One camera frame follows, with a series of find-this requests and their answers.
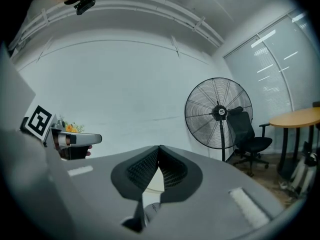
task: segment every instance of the floor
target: floor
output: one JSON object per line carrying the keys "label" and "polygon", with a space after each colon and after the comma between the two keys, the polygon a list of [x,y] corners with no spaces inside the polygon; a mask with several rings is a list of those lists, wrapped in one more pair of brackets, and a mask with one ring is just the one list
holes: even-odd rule
{"label": "floor", "polygon": [[[252,178],[273,193],[274,196],[283,204],[283,206],[287,208],[293,204],[297,198],[291,192],[281,189],[280,187],[280,183],[284,182],[284,180],[277,173],[277,164],[280,161],[280,156],[281,154],[262,155],[261,159],[269,162],[269,168],[265,169],[265,165],[262,163],[253,163],[252,172],[254,175]],[[292,157],[292,154],[288,153],[286,158],[290,157]],[[230,158],[228,163],[233,165],[233,163],[239,160],[241,160],[240,156],[234,155]],[[247,173],[250,169],[250,163],[245,162],[242,164],[237,164],[235,167],[240,171]]]}

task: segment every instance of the white wall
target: white wall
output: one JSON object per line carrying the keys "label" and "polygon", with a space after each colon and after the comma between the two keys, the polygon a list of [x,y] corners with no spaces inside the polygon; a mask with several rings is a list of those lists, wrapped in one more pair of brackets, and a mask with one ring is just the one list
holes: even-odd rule
{"label": "white wall", "polygon": [[[244,41],[253,37],[256,33],[261,31],[265,26],[277,20],[290,10],[296,8],[297,5],[292,0],[273,0],[262,10],[257,11],[250,18],[248,18],[243,24],[238,26],[233,32],[231,32],[226,38],[225,43],[213,54],[212,59],[217,69],[228,72],[228,66],[224,59],[224,56],[229,52],[237,48]],[[265,121],[260,122],[261,124],[267,123],[269,118],[265,118]],[[262,128],[254,128],[256,136],[261,136]],[[294,138],[294,130],[291,131],[290,138]],[[292,150],[293,146],[288,147],[288,151]],[[280,150],[266,150],[267,153],[281,152]]]}
{"label": "white wall", "polygon": [[101,13],[60,21],[26,45],[15,64],[37,98],[49,99],[54,113],[84,124],[86,132],[102,135],[91,157],[162,144],[220,160],[220,150],[193,138],[184,117],[197,84],[230,75],[215,69],[208,41],[157,16],[133,12],[131,21],[132,12],[117,18]]}

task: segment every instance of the office chair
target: office chair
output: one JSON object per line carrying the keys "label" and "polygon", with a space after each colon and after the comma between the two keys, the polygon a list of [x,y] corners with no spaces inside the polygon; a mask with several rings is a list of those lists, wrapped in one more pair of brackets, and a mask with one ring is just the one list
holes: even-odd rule
{"label": "office chair", "polygon": [[245,157],[245,159],[235,162],[233,165],[235,166],[245,162],[250,162],[250,171],[247,173],[250,177],[254,175],[252,172],[253,162],[265,164],[264,167],[267,169],[269,167],[269,163],[259,159],[261,157],[259,152],[264,151],[272,143],[271,138],[265,137],[266,126],[269,126],[269,124],[265,123],[259,125],[259,127],[262,127],[262,137],[255,137],[255,132],[252,128],[249,114],[245,112],[241,106],[228,111],[226,120],[234,130],[234,142],[239,148],[241,156]]}

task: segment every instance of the standing fan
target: standing fan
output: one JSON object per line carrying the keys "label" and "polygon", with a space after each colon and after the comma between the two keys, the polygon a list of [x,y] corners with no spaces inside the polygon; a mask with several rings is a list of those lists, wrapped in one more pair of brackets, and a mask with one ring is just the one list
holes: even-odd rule
{"label": "standing fan", "polygon": [[242,107],[252,122],[252,105],[246,91],[238,83],[227,78],[211,78],[203,81],[190,93],[184,109],[189,131],[201,144],[222,150],[236,145],[235,131],[228,124],[228,111]]}

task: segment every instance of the flower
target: flower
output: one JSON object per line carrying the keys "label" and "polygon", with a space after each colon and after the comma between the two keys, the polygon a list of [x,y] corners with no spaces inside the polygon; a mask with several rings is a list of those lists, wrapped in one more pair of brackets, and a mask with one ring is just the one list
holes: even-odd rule
{"label": "flower", "polygon": [[68,132],[68,133],[71,133],[73,127],[71,124],[68,124],[66,127],[65,127],[65,130]]}

